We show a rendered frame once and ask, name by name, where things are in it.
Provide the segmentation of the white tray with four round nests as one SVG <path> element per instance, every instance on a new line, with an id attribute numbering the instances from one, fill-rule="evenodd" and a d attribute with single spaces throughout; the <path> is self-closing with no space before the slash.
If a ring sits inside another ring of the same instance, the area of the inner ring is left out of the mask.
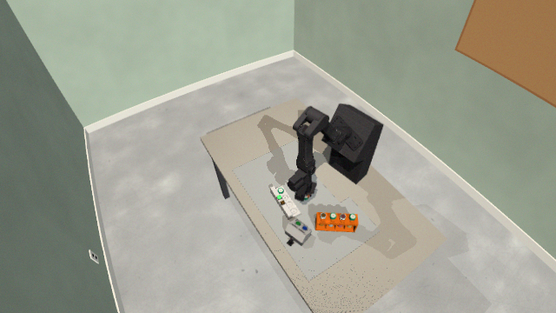
<path id="1" fill-rule="evenodd" d="M 296 207 L 295 203 L 293 202 L 289 194 L 285 191 L 284 188 L 282 194 L 278 193 L 279 188 L 283 188 L 283 186 L 278 188 L 275 188 L 275 186 L 273 186 L 270 188 L 270 192 L 275 198 L 276 202 L 281 207 L 281 210 L 283 211 L 287 219 L 289 220 L 293 217 L 299 216 L 301 212 L 298 210 L 298 208 Z"/>

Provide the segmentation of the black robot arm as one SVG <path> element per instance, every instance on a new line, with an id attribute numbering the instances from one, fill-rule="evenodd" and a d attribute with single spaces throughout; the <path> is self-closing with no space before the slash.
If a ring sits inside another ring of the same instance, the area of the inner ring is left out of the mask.
<path id="1" fill-rule="evenodd" d="M 304 124 L 305 122 L 310 123 L 310 125 L 307 126 Z M 315 160 L 313 156 L 314 136 L 321 132 L 324 138 L 334 145 L 338 146 L 345 141 L 352 150 L 357 150 L 363 141 L 340 116 L 337 116 L 333 122 L 330 123 L 328 115 L 312 106 L 308 106 L 303 111 L 294 123 L 293 130 L 296 131 L 298 136 L 299 151 L 296 159 L 298 170 L 288 179 L 287 185 L 295 192 L 295 199 L 302 202 L 305 194 L 310 192 L 312 188 L 311 178 L 315 172 Z"/>

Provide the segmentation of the orange tube holder block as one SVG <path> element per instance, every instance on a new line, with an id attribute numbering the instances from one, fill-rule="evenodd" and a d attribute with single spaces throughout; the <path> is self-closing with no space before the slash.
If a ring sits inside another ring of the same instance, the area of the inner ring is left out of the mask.
<path id="1" fill-rule="evenodd" d="M 316 225 L 315 225 L 315 230 L 355 232 L 355 230 L 358 226 L 358 215 L 357 214 L 355 214 L 356 215 L 355 220 L 350 221 L 349 216 L 351 214 L 345 214 L 346 215 L 345 220 L 340 220 L 340 213 L 335 213 L 336 218 L 335 218 L 335 220 L 332 220 L 332 219 L 330 219 L 330 214 L 331 213 L 326 213 L 326 215 L 327 215 L 326 219 L 320 219 L 321 213 L 324 213 L 324 212 L 317 212 L 317 221 L 316 221 Z M 324 224 L 324 225 L 320 226 L 319 224 Z M 329 224 L 332 224 L 333 227 L 329 227 L 328 226 Z M 339 228 L 338 225 L 343 225 L 343 226 L 341 228 Z M 352 227 L 348 228 L 348 226 L 346 227 L 344 225 L 350 225 Z"/>

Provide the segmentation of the grey control panel with blue and green buttons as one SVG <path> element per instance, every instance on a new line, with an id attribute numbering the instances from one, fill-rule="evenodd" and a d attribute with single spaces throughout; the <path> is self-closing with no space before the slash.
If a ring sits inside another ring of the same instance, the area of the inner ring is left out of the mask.
<path id="1" fill-rule="evenodd" d="M 311 236 L 311 232 L 311 229 L 306 227 L 298 220 L 294 219 L 293 221 L 288 223 L 288 226 L 285 229 L 285 234 L 290 237 L 287 244 L 291 247 L 295 240 L 300 246 L 302 246 Z"/>

